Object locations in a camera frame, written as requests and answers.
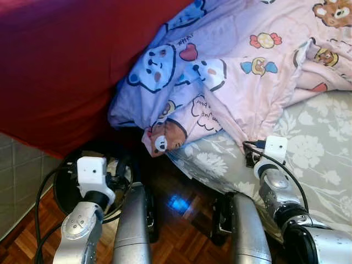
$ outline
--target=pink blanket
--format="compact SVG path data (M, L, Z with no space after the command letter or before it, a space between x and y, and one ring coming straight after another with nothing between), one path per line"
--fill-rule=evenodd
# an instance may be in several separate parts
M152 156L225 129L265 138L284 107L352 90L352 1L196 0L162 26L111 105Z

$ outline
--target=floral bedsheet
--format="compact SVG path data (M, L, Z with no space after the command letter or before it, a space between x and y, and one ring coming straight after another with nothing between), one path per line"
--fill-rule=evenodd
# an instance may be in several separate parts
M310 213L352 234L352 92L326 92L286 108L274 134L289 141L287 167L301 183ZM281 240L259 197L259 181L225 131L168 156L190 178L222 193L235 190L250 196L266 230Z

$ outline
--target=wooden floor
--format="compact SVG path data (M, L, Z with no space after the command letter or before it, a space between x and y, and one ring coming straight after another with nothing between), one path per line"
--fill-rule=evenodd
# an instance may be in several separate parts
M189 180L167 157L146 158L141 165L143 182L156 197L159 240L151 244L155 264L225 264L230 263L230 239L222 247L210 241L212 203L218 195L204 185ZM40 204L41 234L64 219L49 191ZM97 247L97 263L110 263L117 223L103 226ZM45 263L52 263L60 242L57 230L43 246ZM269 239L274 256L281 248ZM0 243L0 263L27 264L34 262L36 251L33 210ZM281 254L277 263L286 263Z

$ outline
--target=black wire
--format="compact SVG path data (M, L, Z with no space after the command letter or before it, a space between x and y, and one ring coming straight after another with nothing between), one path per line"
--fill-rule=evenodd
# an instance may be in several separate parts
M43 189L45 187L45 184L47 183L47 181L49 180L49 178L54 175L55 173L57 173L60 169L62 169L60 166L56 169L53 169L51 172L49 172L43 182L41 183L40 187L39 187L39 191L37 193L37 197L35 200L35 215L34 215L34 221L35 221L35 233L36 233L36 239L37 239L37 245L40 244L41 242L41 237L40 237L40 226L39 226L39 202L40 202L40 196L42 195ZM43 263L43 257L42 257L42 251L41 249L39 249L38 251L38 263Z
M301 195L302 195L302 199L303 199L303 203L304 203L304 207L307 210L307 213L309 213L309 208L308 208L308 201L307 201L307 197L303 191L302 186L299 184L298 180L293 176L293 174L288 170L288 168L286 168L285 166L283 166L280 162L278 162L276 159L269 157L268 155L265 155L263 152L260 152L258 150L255 150L254 148L252 148L251 146L249 146L248 144L255 144L255 142L252 141L243 141L243 148L247 148L249 150L251 150L254 153L259 154L260 156L267 158L268 160L276 163L277 165L279 165L290 177L291 179L294 181L294 183L297 185Z
M112 218L105 219L105 220L103 221L103 224L107 224L107 223L110 223L110 222L112 222L112 221L115 221L117 218L120 217L120 215L121 215L121 213L118 213L117 215L115 215L115 216L112 217Z
M62 225L62 223L56 225L54 228L52 228L48 233L45 234L45 236L40 240L40 243L38 244L37 251L35 252L35 258L34 258L34 263L35 264L40 264L40 261L43 261L41 254L42 247L46 240Z

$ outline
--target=cartoon bear print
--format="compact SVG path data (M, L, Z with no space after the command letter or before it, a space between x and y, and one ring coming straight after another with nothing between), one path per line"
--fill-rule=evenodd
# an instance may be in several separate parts
M325 0L323 4L315 4L313 12L326 26L352 26L351 0Z
M173 45L162 45L147 51L133 67L127 77L131 86L141 85L151 93L167 86L175 72L176 49Z
M195 0L177 16L165 24L166 32L173 29L184 28L204 17L207 13L204 9L204 5L205 0Z
M332 67L339 61L339 56L326 48L320 48L314 57L314 61Z
M186 138L186 130L177 121L168 118L164 123L156 123L150 135L152 156L180 148Z
M198 60L193 63L192 70L196 76L214 92L225 84L226 63L222 59Z

